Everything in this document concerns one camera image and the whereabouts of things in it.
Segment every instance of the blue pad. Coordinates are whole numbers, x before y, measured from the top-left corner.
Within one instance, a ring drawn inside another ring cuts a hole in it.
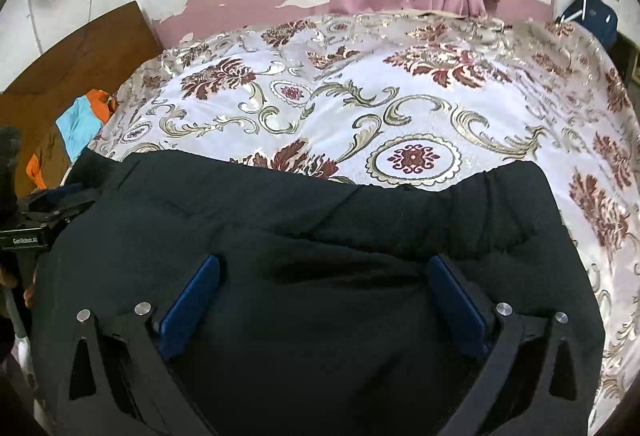
[[[431,257],[426,264],[426,274],[434,302],[460,353],[485,358],[490,350],[486,342],[487,324],[469,295],[438,256]]]
[[[220,282],[220,261],[210,255],[162,319],[158,352],[168,361],[184,351]]]

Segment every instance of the floral bedspread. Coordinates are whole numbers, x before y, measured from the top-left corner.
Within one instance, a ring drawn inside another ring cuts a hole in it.
[[[182,44],[117,99],[90,145],[116,160],[180,149],[427,191],[535,161],[606,327],[591,434],[640,369],[640,127],[606,52],[578,26],[327,15]]]

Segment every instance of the brown wooden board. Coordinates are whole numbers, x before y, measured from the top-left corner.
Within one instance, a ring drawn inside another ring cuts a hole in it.
[[[161,48],[136,2],[84,25],[46,51],[0,94],[0,124],[22,131],[15,190],[34,189],[27,162],[47,128],[90,89],[118,90],[140,64]]]

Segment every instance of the bed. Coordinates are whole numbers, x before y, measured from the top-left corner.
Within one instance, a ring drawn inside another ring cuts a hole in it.
[[[185,42],[142,64],[115,97],[90,148],[118,161],[180,149],[425,191],[535,161],[606,328],[590,434],[640,369],[640,127],[617,70],[579,26],[319,16]]]

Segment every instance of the silver bolt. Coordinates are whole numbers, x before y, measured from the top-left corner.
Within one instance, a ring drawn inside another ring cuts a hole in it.
[[[495,307],[495,310],[498,311],[498,313],[500,313],[500,315],[502,315],[503,317],[508,317],[513,313],[513,308],[510,305],[508,305],[506,302],[500,302]]]
[[[562,311],[558,311],[556,320],[561,324],[566,324],[569,321],[569,316],[566,313],[562,313]]]
[[[151,304],[149,304],[148,302],[141,302],[140,304],[136,305],[133,311],[136,312],[136,315],[140,315],[142,317],[142,315],[146,315],[147,313],[149,313],[149,311],[151,311]]]
[[[90,316],[91,316],[91,311],[89,311],[89,310],[80,310],[80,311],[78,311],[78,315],[76,315],[76,319],[78,320],[78,322],[85,322],[85,321],[89,320]]]

